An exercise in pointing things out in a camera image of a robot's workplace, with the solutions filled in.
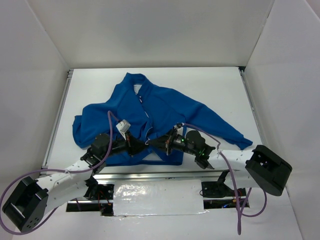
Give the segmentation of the blue zip-up fleece jacket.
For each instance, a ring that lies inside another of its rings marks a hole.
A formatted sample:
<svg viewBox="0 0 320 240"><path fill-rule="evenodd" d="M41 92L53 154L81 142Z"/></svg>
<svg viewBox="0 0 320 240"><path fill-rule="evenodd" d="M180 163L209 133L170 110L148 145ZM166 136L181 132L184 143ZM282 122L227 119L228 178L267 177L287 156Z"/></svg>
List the blue zip-up fleece jacket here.
<svg viewBox="0 0 320 240"><path fill-rule="evenodd" d="M241 150L253 144L205 104L175 89L157 86L140 73L127 73L109 100L89 104L75 116L74 142L83 149L102 133L112 132L118 138L117 120L123 119L130 123L132 135L143 142L165 135L177 123L187 123Z"/></svg>

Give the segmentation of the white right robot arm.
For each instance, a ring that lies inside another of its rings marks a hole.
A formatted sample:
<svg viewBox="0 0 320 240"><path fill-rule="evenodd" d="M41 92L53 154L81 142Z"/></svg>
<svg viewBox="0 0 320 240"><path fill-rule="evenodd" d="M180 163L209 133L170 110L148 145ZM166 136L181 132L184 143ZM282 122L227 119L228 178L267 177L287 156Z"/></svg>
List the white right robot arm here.
<svg viewBox="0 0 320 240"><path fill-rule="evenodd" d="M293 169L265 145L247 150L222 150L206 144L197 130L182 136L172 129L166 135L148 141L148 144L168 156L174 151L193 155L200 168L220 171L217 181L202 183L202 196L205 198L224 198L233 195L235 189L244 188L261 188L279 197Z"/></svg>

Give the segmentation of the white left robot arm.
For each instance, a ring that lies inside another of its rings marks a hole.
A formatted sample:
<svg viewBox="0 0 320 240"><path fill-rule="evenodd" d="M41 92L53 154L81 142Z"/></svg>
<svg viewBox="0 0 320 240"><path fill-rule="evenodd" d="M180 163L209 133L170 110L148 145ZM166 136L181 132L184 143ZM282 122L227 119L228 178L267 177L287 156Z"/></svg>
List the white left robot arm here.
<svg viewBox="0 0 320 240"><path fill-rule="evenodd" d="M73 199L97 199L101 185L94 178L104 167L105 157L122 153L134 156L147 145L126 133L112 140L106 133L99 134L87 152L65 170L45 177L23 177L2 207L3 213L21 233L28 233L51 210Z"/></svg>

